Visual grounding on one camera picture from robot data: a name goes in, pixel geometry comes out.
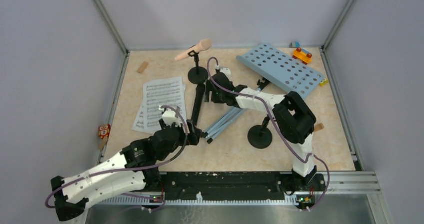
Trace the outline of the beige microphone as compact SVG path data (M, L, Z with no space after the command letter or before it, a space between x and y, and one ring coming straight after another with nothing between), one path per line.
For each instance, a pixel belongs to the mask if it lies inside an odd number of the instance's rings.
M202 39L198 44L195 44L188 48L186 51L178 54L174 60L182 61L187 58L193 58L195 67L191 68L188 72L188 80L192 84L203 84L208 78L208 72L204 67L200 66L199 54L203 51L209 50L213 45L211 39Z

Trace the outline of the sheet music page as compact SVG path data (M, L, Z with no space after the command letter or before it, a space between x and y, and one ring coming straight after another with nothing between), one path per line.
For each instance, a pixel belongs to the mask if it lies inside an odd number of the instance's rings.
M159 119L163 105L177 106L180 114L186 118L185 85L181 76L157 79L143 85L143 122L147 133L154 133L161 129Z
M132 129L138 132L154 133L161 129L159 120L162 112L158 109L163 105L180 107L180 114L186 118L185 101L182 100L186 85L173 82L169 84L148 85L146 95L136 115Z

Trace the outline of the black microphone stand base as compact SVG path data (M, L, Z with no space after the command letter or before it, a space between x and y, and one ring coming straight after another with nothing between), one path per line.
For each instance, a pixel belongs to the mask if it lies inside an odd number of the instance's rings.
M273 141L273 136L268 128L270 122L269 116L266 116L261 125L252 126L247 134L249 143L257 149L269 147Z

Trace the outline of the light blue music stand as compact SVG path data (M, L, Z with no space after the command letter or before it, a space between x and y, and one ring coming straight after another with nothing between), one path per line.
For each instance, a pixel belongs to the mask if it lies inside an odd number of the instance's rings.
M297 92L303 100L325 78L321 72L269 43L260 44L236 59L287 94Z

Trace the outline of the black microphone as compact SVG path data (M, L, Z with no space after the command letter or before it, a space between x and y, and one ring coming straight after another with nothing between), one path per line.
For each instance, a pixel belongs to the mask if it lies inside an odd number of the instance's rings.
M205 84L198 84L195 91L196 91L196 94L195 94L193 109L192 109L192 113L191 113L191 120L192 120L193 125L197 126L198 121L199 121L199 117L200 117L202 104L203 104L203 101L204 101L206 85Z

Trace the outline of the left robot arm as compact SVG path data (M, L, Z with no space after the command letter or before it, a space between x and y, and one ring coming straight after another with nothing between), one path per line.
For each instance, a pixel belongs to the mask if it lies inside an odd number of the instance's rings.
M131 142L106 161L71 177L51 179L53 209L61 222L74 219L93 205L135 190L154 191L160 186L159 164L183 147L197 145L202 135L192 120L187 125L159 121L152 136Z

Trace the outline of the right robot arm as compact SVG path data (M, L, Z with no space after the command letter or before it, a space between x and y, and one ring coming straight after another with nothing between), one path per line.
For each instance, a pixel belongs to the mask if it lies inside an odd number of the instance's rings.
M206 82L206 100L265 113L294 155L294 186L307 190L313 184L317 166L312 140L317 118L297 92L269 94L246 85L234 86L226 74L218 72Z

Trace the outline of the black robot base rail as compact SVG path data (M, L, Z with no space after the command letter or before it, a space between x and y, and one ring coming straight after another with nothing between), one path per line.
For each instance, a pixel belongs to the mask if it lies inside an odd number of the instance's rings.
M149 181L143 192L156 192L171 201L248 204L294 201L300 208L315 204L315 195L327 189L323 174L310 181L293 172L166 172Z

